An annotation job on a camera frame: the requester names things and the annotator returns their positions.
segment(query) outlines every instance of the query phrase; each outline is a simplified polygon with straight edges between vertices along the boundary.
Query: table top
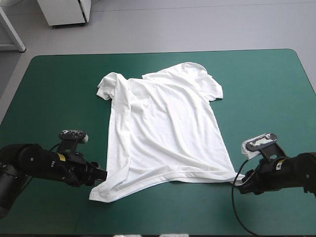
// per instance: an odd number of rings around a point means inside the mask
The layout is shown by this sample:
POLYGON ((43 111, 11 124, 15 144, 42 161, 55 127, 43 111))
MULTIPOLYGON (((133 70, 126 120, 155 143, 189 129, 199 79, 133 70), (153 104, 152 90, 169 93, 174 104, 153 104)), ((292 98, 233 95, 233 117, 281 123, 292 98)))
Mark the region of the table top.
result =
MULTIPOLYGON (((0 125, 0 147, 50 149, 60 130, 79 129, 89 141, 78 150, 105 168, 111 101, 96 96, 101 78, 109 72, 140 78, 182 62, 202 64, 223 87, 224 99, 211 106, 235 170, 245 160, 241 143, 265 132, 275 133, 290 157, 316 151, 316 95, 290 49, 37 56, 0 125)), ((90 190, 34 179, 0 220, 0 234, 246 234, 227 183, 168 182, 112 203, 88 200, 90 190)), ((236 192, 236 207, 262 235, 316 233, 316 200, 302 188, 236 192)))

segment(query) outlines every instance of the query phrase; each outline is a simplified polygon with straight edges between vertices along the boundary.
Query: robotic arm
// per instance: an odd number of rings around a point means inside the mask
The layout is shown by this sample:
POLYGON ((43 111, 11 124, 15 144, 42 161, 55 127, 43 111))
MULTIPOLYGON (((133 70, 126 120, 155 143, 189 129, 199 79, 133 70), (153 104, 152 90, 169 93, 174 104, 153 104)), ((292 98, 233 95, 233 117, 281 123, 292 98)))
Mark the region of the robotic arm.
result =
POLYGON ((257 155, 262 155, 263 159, 255 170, 246 172, 242 185, 238 186, 240 193, 259 195, 292 187, 303 187, 306 193, 316 193, 316 153, 287 157, 273 133, 245 141, 242 151, 248 159, 257 155))
POLYGON ((5 217, 21 194, 28 176, 64 182, 73 187, 94 186, 106 180, 107 172, 96 162, 87 162, 76 151, 86 143, 84 131, 63 130, 57 152, 43 150, 38 144, 14 144, 0 150, 0 219, 5 217))

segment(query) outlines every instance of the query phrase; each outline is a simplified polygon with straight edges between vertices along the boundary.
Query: yellow label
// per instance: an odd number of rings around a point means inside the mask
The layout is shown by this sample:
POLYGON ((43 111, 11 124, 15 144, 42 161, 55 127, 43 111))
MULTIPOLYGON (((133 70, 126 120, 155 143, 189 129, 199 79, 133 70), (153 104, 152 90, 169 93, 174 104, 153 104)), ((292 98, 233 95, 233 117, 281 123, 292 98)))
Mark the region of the yellow label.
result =
POLYGON ((285 161, 285 159, 280 159, 277 164, 276 164, 276 170, 280 170, 281 169, 281 166, 282 166, 282 163, 283 161, 285 161))
POLYGON ((63 154, 60 154, 60 153, 57 153, 57 154, 58 154, 59 159, 60 159, 61 161, 66 161, 66 158, 65 158, 65 156, 64 156, 63 154))

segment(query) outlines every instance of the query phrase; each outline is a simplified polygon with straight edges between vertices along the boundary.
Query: black cable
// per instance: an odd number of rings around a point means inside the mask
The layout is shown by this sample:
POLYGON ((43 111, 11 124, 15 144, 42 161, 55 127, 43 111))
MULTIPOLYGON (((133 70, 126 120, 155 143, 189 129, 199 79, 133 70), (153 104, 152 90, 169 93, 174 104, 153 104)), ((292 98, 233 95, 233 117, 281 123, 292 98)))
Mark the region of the black cable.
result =
POLYGON ((53 146, 49 151, 51 152, 55 147, 58 147, 60 143, 57 143, 55 146, 53 146))
POLYGON ((239 224, 244 228, 245 231, 247 231, 248 233, 254 235, 254 236, 259 236, 258 234, 254 233, 253 231, 251 231, 250 229, 248 229, 244 224, 243 222, 241 221, 241 219, 239 218, 238 214, 237 214, 237 211, 236 211, 236 207, 235 207, 235 197, 234 197, 234 188, 235 188, 235 183, 236 183, 236 180, 238 178, 238 176, 240 175, 241 173, 241 170, 242 168, 244 167, 244 165, 248 162, 249 160, 245 160, 244 163, 242 163, 234 181, 233 181, 233 186, 232 186, 232 204, 233 204, 233 210, 234 210, 234 214, 239 222, 239 224))
MULTIPOLYGON (((57 147, 60 143, 56 144, 55 146, 53 146, 49 151, 51 152, 55 147, 57 147)), ((23 190, 25 190, 25 188, 29 185, 29 183, 33 180, 34 177, 31 177, 28 182, 23 186, 23 188, 20 191, 20 194, 23 192, 23 190)))

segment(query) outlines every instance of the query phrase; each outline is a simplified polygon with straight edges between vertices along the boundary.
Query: white t-shirt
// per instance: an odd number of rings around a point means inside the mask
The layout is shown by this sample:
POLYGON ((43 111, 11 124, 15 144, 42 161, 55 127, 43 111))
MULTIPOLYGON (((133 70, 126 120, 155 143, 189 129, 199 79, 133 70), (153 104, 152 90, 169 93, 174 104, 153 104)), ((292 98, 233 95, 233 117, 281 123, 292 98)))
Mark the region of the white t-shirt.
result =
POLYGON ((167 181, 236 176, 209 104, 223 98, 222 87, 203 66, 182 63, 129 80, 109 73, 98 88, 112 99, 108 177, 91 200, 111 202, 167 181))

